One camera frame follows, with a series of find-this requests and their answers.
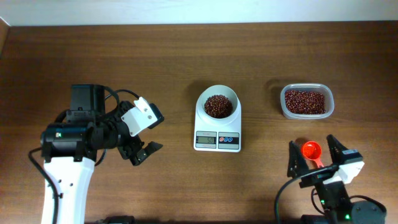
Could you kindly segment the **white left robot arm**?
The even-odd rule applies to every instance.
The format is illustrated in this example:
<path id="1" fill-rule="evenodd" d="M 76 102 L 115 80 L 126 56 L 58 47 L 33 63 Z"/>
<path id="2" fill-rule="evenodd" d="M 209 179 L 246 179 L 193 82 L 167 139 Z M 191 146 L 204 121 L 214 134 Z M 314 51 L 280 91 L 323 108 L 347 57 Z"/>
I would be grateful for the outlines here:
<path id="1" fill-rule="evenodd" d="M 83 223 L 97 152 L 117 149 L 138 166 L 162 145 L 145 144 L 139 133 L 164 121 L 143 97 L 121 101 L 118 91 L 94 84 L 72 85 L 70 107 L 40 137 L 45 199 L 42 223 Z"/>

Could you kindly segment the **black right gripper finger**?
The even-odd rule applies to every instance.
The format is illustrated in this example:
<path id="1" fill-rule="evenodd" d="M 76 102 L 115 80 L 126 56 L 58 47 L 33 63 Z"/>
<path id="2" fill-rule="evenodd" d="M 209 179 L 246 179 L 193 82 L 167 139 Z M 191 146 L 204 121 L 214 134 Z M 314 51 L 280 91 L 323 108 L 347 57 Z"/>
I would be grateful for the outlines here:
<path id="1" fill-rule="evenodd" d="M 295 178 L 306 174 L 308 171 L 308 165 L 300 151 L 300 148 L 293 141 L 289 142 L 287 177 Z"/>
<path id="2" fill-rule="evenodd" d="M 330 156 L 333 164 L 346 164 L 348 161 L 348 156 L 344 154 L 345 151 L 348 151 L 348 148 L 342 145 L 334 135 L 329 134 L 326 137 L 328 147 L 330 150 Z"/>

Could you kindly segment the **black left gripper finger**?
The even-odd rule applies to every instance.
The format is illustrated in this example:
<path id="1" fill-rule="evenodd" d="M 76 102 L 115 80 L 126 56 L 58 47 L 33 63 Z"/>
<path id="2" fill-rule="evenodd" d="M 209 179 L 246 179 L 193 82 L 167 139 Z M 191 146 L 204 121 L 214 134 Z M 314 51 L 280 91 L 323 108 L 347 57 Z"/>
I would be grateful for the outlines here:
<path id="1" fill-rule="evenodd" d="M 153 129 L 157 125 L 159 125 L 160 123 L 162 123 L 164 121 L 164 116 L 163 116 L 163 114 L 160 112 L 160 110 L 158 109 L 158 107 L 154 103 L 151 103 L 149 106 L 150 106 L 151 110 L 154 112 L 155 117 L 157 119 L 156 122 L 154 122 L 153 124 L 151 124 L 149 126 L 149 129 Z"/>
<path id="2" fill-rule="evenodd" d="M 151 141 L 146 147 L 134 149 L 130 161 L 133 166 L 141 165 L 150 155 L 161 149 L 164 145 Z"/>

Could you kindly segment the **orange plastic measuring scoop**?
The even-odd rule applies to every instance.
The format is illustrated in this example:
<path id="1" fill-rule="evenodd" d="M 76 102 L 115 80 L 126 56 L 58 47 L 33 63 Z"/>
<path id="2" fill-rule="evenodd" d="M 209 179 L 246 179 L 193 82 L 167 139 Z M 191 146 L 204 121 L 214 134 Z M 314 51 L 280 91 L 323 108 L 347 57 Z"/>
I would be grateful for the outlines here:
<path id="1" fill-rule="evenodd" d="M 322 147 L 316 141 L 307 141 L 301 147 L 304 158 L 313 161 L 318 168 L 324 167 L 321 162 Z"/>

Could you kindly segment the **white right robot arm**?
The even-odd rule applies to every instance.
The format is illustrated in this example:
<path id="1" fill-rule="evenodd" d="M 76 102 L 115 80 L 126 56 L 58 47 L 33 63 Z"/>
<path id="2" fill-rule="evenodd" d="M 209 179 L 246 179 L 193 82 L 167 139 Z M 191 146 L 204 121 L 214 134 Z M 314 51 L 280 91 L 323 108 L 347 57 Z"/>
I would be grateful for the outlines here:
<path id="1" fill-rule="evenodd" d="M 363 195 L 349 196 L 345 185 L 360 173 L 364 166 L 363 156 L 356 149 L 348 149 L 333 135 L 326 137 L 332 164 L 310 169 L 303 150 L 289 142 L 287 176 L 291 178 L 281 189 L 299 180 L 300 188 L 312 187 L 311 200 L 317 195 L 320 215 L 302 215 L 301 223 L 385 223 L 386 207 Z"/>

